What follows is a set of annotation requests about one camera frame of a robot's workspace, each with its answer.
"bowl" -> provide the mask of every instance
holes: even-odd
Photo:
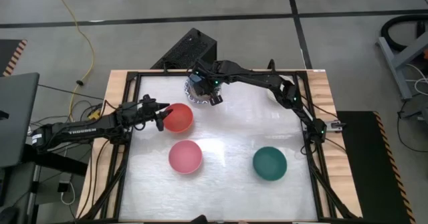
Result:
[[[255,172],[267,181],[281,179],[287,171],[287,160],[280,150],[274,147],[263,147],[253,157]]]
[[[173,110],[164,120],[165,128],[174,133],[186,131],[193,122],[192,110],[185,104],[176,103],[168,106],[167,110]]]
[[[192,140],[182,140],[169,150],[169,164],[178,173],[193,173],[201,163],[202,150]]]

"white table surface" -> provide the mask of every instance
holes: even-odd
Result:
[[[184,93],[186,79],[142,78],[139,99],[150,94],[157,102],[187,104],[194,123],[183,134],[159,132],[153,122],[133,132],[120,220],[188,221],[200,214],[228,221],[316,220],[298,117],[266,90],[242,83],[222,85],[222,104],[192,104]],[[168,162],[171,147],[185,139],[203,151],[203,164],[190,175],[176,173]],[[278,181],[265,181],[253,170],[253,155],[264,146],[287,158]]]

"pink bowl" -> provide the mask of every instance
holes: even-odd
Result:
[[[181,174],[196,171],[202,163],[202,150],[191,140],[176,143],[169,151],[169,164]]]

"black mat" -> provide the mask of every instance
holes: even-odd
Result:
[[[379,115],[354,111],[337,114],[347,124],[343,139],[364,219],[414,224]]]

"yellow cable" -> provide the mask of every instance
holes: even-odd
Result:
[[[92,71],[92,69],[94,68],[94,62],[95,62],[95,51],[94,48],[92,47],[92,43],[91,41],[88,39],[88,37],[86,37],[85,33],[82,33],[82,31],[80,31],[79,28],[79,24],[78,21],[76,20],[76,17],[73,14],[73,11],[68,7],[67,3],[64,0],[61,0],[61,2],[64,4],[64,6],[67,8],[68,12],[70,13],[70,15],[73,17],[73,21],[74,21],[74,25],[76,26],[76,29],[78,30],[78,32],[86,39],[86,41],[89,44],[89,47],[91,48],[91,52],[92,52],[92,63],[91,66],[89,68],[89,70],[86,72],[86,74],[80,79],[80,81],[84,81],[86,79],[86,77],[88,77],[89,73]],[[73,106],[73,101],[74,101],[74,93],[76,92],[76,90],[79,88],[79,85],[76,84],[76,87],[73,90],[73,94],[72,94],[72,99],[70,100],[70,106],[68,108],[68,114],[70,115],[70,120],[73,120],[73,116],[72,116],[72,106]]]

